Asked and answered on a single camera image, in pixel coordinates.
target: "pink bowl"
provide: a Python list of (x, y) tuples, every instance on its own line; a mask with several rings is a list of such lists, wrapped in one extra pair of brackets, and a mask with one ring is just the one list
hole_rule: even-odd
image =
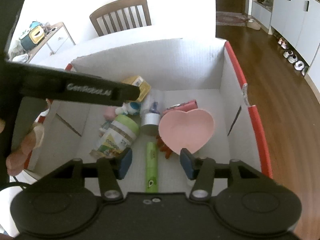
[(187, 148), (193, 154), (212, 137), (213, 125), (211, 114), (203, 109), (193, 109), (188, 112), (173, 110), (162, 117), (159, 123), (159, 135), (178, 155), (182, 148)]

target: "metal bolt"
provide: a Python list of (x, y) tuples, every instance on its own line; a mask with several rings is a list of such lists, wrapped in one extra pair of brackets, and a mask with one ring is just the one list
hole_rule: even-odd
[(144, 199), (143, 203), (146, 205), (150, 205), (150, 204), (152, 204), (152, 201), (150, 199)]
[(120, 197), (120, 192), (117, 191), (117, 190), (107, 190), (105, 193), (104, 193), (105, 197), (106, 198), (111, 198), (111, 199), (115, 199), (115, 198), (118, 198)]
[(206, 192), (206, 191), (203, 190), (203, 189), (197, 189), (197, 190), (195, 190), (195, 191), (192, 192), (192, 195), (193, 195), (195, 198), (205, 198), (205, 197), (207, 197), (208, 192)]
[(154, 203), (159, 203), (159, 202), (161, 202), (161, 198), (154, 197), (154, 198), (152, 199), (152, 201), (153, 201)]

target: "green tube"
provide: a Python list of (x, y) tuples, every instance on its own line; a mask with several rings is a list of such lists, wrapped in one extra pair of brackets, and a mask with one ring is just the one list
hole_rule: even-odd
[(147, 159), (146, 159), (146, 192), (158, 192), (158, 149), (157, 144), (147, 143)]

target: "wooden floor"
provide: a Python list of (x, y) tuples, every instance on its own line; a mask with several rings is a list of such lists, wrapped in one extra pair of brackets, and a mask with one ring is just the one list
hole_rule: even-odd
[(300, 72), (263, 30), (217, 26), (230, 41), (257, 105), (269, 146), (274, 179), (295, 192), (302, 216), (295, 233), (320, 238), (320, 104)]

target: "jar with green lid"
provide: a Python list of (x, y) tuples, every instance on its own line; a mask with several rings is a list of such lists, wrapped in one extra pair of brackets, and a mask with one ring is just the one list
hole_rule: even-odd
[(138, 124), (130, 117), (120, 114), (101, 137), (97, 151), (106, 157), (116, 157), (133, 143), (138, 133)]

